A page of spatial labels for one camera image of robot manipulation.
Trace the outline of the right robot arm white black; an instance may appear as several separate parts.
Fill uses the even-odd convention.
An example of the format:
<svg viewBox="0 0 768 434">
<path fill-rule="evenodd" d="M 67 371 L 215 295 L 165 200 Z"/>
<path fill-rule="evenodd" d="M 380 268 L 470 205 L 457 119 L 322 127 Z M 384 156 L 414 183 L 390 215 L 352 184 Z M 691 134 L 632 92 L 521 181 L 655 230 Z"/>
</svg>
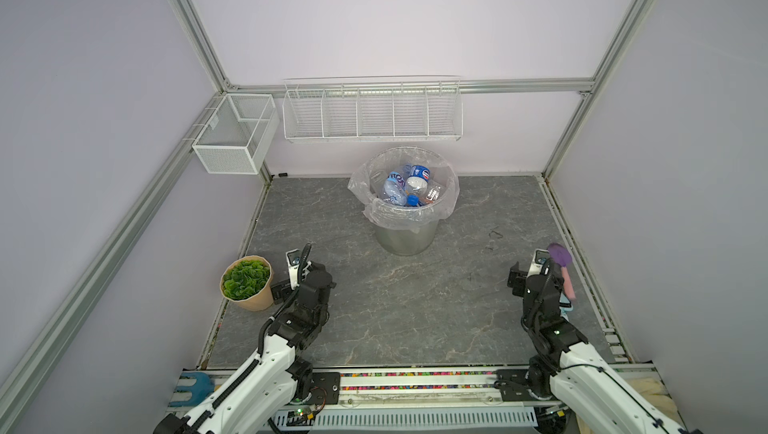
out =
<svg viewBox="0 0 768 434">
<path fill-rule="evenodd" d="M 565 280 L 554 259 L 547 258 L 537 272 L 514 264 L 507 285 L 522 299 L 520 324 L 536 351 L 522 384 L 534 398 L 559 401 L 595 433 L 688 431 L 622 379 L 563 317 Z"/>
</svg>

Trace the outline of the small bottle dark blue cap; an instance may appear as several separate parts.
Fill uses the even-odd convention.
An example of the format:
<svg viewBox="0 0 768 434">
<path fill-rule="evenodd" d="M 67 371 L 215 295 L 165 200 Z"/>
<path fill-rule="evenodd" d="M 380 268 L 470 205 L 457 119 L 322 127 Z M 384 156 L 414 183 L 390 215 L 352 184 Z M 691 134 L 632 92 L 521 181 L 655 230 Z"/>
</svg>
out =
<svg viewBox="0 0 768 434">
<path fill-rule="evenodd" d="M 415 165 L 410 171 L 410 176 L 405 181 L 406 205 L 417 207 L 421 205 L 429 187 L 431 171 L 421 165 Z"/>
</svg>

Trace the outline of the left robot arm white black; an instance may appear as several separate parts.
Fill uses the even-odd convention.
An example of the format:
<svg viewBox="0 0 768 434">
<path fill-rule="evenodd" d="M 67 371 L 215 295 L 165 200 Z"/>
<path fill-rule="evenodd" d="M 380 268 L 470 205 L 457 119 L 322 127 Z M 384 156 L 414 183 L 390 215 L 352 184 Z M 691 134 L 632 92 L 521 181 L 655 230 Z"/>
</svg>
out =
<svg viewBox="0 0 768 434">
<path fill-rule="evenodd" d="M 311 392 L 312 364 L 300 358 L 329 320 L 335 282 L 309 260 L 306 244 L 289 267 L 291 293 L 259 330 L 254 353 L 185 415 L 166 415 L 156 433 L 256 433 L 284 405 Z"/>
</svg>

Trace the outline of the clear bottle colourful label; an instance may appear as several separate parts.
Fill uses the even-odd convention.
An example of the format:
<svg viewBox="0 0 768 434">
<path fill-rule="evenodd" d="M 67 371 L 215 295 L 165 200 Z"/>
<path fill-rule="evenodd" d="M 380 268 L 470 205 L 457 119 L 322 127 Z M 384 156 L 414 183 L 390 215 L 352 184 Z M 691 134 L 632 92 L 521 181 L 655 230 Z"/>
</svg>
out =
<svg viewBox="0 0 768 434">
<path fill-rule="evenodd" d="M 381 199 L 394 206 L 405 206 L 407 204 L 405 184 L 406 179 L 400 172 L 390 172 L 384 181 Z"/>
</svg>

